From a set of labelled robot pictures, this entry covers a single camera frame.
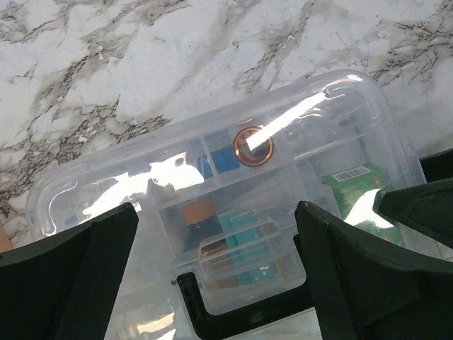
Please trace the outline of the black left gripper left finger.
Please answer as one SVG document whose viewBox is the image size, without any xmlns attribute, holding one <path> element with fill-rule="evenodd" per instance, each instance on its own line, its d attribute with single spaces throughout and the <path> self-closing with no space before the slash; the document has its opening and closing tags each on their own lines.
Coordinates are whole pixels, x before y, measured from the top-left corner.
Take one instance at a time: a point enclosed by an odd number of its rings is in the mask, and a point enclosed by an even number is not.
<svg viewBox="0 0 453 340">
<path fill-rule="evenodd" d="M 131 203 L 1 254 L 2 339 L 103 339 L 139 218 Z"/>
</svg>

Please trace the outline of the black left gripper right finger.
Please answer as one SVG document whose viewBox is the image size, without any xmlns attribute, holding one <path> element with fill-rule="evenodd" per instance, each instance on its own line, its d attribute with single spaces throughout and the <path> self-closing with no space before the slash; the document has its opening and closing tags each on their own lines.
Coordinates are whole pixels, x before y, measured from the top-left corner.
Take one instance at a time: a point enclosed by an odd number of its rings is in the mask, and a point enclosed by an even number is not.
<svg viewBox="0 0 453 340">
<path fill-rule="evenodd" d="M 302 263 L 323 339 L 451 339 L 452 263 L 301 201 Z"/>
</svg>

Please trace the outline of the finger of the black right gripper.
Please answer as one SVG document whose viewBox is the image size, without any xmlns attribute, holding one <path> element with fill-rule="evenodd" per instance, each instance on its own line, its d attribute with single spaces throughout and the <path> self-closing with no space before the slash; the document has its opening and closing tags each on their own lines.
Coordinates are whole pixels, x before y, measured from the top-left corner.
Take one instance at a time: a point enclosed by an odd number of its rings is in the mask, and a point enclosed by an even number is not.
<svg viewBox="0 0 453 340">
<path fill-rule="evenodd" d="M 427 183 L 377 193 L 377 214 L 452 247 L 452 150 L 421 159 Z"/>
</svg>

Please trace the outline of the small green box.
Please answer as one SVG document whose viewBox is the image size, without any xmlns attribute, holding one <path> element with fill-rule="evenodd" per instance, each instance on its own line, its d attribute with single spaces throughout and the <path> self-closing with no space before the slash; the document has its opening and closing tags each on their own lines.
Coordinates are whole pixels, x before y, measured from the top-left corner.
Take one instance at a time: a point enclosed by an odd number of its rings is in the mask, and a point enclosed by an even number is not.
<svg viewBox="0 0 453 340">
<path fill-rule="evenodd" d="M 374 199 L 387 184 L 379 166 L 368 162 L 325 175 L 322 180 L 331 187 L 344 222 L 392 244 L 405 246 L 399 227 L 374 211 Z"/>
</svg>

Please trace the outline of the brown syrup bottle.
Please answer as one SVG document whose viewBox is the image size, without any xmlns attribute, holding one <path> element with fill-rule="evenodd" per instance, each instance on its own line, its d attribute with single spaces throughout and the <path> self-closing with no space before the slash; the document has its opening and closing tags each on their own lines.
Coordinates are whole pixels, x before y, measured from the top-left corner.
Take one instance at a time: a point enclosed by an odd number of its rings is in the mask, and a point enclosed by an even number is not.
<svg viewBox="0 0 453 340">
<path fill-rule="evenodd" d="M 181 264 L 194 266 L 200 265 L 202 261 L 209 271 L 223 276 L 217 283 L 219 288 L 229 286 L 227 271 L 232 269 L 233 261 L 227 253 L 225 238 L 213 240 L 213 237 L 223 233 L 223 229 L 211 200 L 196 200 L 183 206 L 180 211 L 188 231 L 185 248 L 180 255 Z"/>
</svg>

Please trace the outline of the teal bandage packet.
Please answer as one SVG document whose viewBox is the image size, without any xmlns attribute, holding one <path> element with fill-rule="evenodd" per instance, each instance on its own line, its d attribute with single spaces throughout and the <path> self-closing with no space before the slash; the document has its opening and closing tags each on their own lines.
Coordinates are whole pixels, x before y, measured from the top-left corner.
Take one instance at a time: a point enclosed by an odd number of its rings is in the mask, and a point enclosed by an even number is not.
<svg viewBox="0 0 453 340">
<path fill-rule="evenodd" d="M 239 213 L 236 210 L 232 210 L 219 216 L 219 222 L 223 233 L 229 234 L 234 232 L 234 234 L 226 238 L 228 248 L 234 249 L 239 246 L 244 246 L 244 248 L 234 250 L 232 253 L 233 263 L 235 265 L 239 265 L 245 260 L 248 261 L 255 258 L 256 252 L 267 251 L 267 248 L 262 243 L 252 244 L 255 240 L 265 236 L 263 225 L 245 230 L 245 227 L 257 220 L 257 215 L 251 211 Z M 275 276 L 276 268 L 273 263 L 268 263 L 236 274 L 239 285 L 260 283 L 271 280 Z"/>
</svg>

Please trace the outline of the blue white tube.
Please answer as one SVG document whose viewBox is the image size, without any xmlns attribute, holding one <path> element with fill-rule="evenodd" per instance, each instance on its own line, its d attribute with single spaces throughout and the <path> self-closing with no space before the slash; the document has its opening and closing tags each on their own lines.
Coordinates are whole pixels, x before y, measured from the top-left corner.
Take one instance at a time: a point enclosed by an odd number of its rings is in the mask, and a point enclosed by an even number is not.
<svg viewBox="0 0 453 340">
<path fill-rule="evenodd" d="M 214 171 L 217 174 L 224 174 L 241 167 L 234 155 L 232 141 L 228 136 L 206 139 L 205 146 L 207 151 L 201 144 L 194 159 L 195 167 L 204 179 L 213 178 Z"/>
</svg>

